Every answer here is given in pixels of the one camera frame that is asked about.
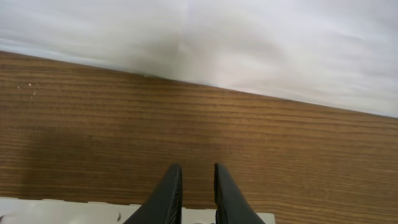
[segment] wooden table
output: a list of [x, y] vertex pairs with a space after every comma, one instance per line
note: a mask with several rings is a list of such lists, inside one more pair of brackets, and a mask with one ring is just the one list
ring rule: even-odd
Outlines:
[[398, 119], [0, 53], [0, 196], [143, 203], [225, 163], [278, 224], [398, 223]]

